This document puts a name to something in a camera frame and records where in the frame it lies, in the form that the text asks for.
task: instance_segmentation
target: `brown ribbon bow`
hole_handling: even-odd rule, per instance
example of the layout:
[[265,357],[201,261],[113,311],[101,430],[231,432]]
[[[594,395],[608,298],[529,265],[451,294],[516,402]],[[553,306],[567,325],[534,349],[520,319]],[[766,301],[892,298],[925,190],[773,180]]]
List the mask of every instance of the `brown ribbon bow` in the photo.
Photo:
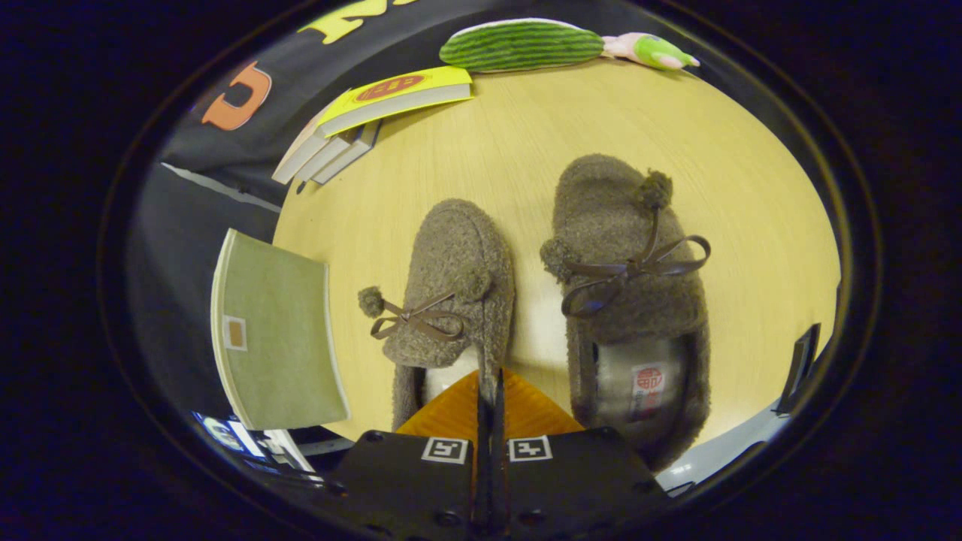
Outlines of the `brown ribbon bow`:
[[[688,241],[700,245],[705,250],[705,257],[696,261],[662,261]],[[651,224],[651,234],[648,236],[645,249],[628,258],[627,263],[623,265],[586,265],[566,261],[565,267],[575,274],[599,279],[582,284],[569,291],[561,303],[561,312],[566,316],[589,318],[610,304],[621,293],[629,279],[639,274],[670,276],[694,272],[708,261],[708,256],[712,253],[712,247],[708,244],[708,241],[699,235],[689,235],[680,241],[664,245],[656,250],[655,244],[657,242],[658,209],[656,208]],[[593,286],[601,286],[601,288],[595,288],[596,291],[600,290],[600,295],[594,298],[588,294],[589,288]]]
[[[434,305],[452,297],[454,297],[453,293],[435,296],[412,310],[401,310],[396,305],[385,300],[385,310],[396,314],[396,317],[378,318],[377,321],[374,322],[374,326],[370,329],[370,335],[378,340],[381,340],[382,338],[387,338],[397,332],[397,329],[399,329],[401,325],[410,325],[413,329],[420,331],[424,335],[435,340],[439,340],[441,342],[454,342],[455,340],[461,338],[461,335],[464,334],[465,331],[465,324],[461,319],[461,316],[442,310],[431,310]],[[426,321],[436,318],[454,318],[458,322],[457,330],[454,332],[444,332]],[[381,327],[387,322],[392,322],[394,324],[382,330]]]

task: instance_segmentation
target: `green book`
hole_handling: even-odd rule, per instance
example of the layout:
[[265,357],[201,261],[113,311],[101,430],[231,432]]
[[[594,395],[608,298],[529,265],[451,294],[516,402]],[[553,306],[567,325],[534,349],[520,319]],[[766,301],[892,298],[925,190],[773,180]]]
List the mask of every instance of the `green book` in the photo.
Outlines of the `green book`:
[[350,417],[334,355],[326,264],[229,229],[214,271],[211,337],[224,391],[248,429]]

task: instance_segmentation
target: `green striped cushion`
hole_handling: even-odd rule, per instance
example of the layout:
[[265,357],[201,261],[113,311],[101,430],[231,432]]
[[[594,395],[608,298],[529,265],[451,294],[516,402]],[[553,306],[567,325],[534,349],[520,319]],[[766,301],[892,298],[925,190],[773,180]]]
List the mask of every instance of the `green striped cushion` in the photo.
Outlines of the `green striped cushion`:
[[468,71],[536,69],[577,64],[601,54],[598,34],[549,19],[512,19],[458,32],[441,48],[441,60]]

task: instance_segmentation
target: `slipper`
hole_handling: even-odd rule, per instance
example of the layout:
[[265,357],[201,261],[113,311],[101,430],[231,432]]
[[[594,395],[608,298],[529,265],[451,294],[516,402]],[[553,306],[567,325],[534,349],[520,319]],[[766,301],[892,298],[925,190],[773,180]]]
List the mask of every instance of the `slipper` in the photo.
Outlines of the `slipper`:
[[[396,365],[393,430],[463,374],[479,370],[482,384],[496,384],[515,280],[507,244],[473,203],[448,199],[424,218],[402,306],[384,300],[376,286],[358,293],[358,300],[377,319],[371,336],[385,340],[384,354]],[[385,310],[392,315],[381,317]],[[437,379],[448,383],[433,384]],[[439,391],[424,394],[425,387]]]
[[[657,472],[696,439],[709,412],[708,317],[697,270],[711,247],[684,236],[671,179],[594,154],[555,193],[541,249],[563,284],[571,410],[617,429]],[[689,243],[704,250],[695,259]]]

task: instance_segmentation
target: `book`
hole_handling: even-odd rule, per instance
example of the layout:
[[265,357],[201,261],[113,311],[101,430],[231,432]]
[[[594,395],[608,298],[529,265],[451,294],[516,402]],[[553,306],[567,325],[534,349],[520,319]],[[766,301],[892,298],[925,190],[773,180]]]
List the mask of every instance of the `book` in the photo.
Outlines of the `book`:
[[351,165],[355,160],[371,150],[377,141],[377,134],[381,131],[381,122],[382,120],[374,120],[373,122],[365,124],[363,129],[358,130],[354,142],[348,146],[344,152],[339,154],[337,158],[331,160],[329,164],[315,173],[315,175],[311,177],[311,180],[319,184],[325,184],[337,176],[345,167]]
[[327,144],[325,144],[311,159],[307,161],[306,164],[294,174],[293,180],[296,181],[306,181],[317,174],[324,166],[331,163],[341,155],[344,150],[347,150],[351,144],[358,138],[361,133],[361,128],[350,128],[347,131],[340,132],[337,135],[331,136],[328,139]]
[[471,76],[446,65],[412,71],[341,94],[317,121],[326,137],[378,118],[422,107],[471,99]]
[[270,178],[281,184],[289,183],[294,175],[330,141],[324,137],[324,134],[318,132],[317,123],[320,122],[321,117],[327,113],[328,108],[331,107],[331,103],[327,104],[320,112],[314,115],[300,133],[297,134],[291,146],[288,147],[288,151],[284,153],[284,157],[281,158],[280,163],[277,164],[274,173],[270,175]]
[[212,284],[211,338],[224,392],[248,430],[350,416],[327,278],[324,263],[227,231]]

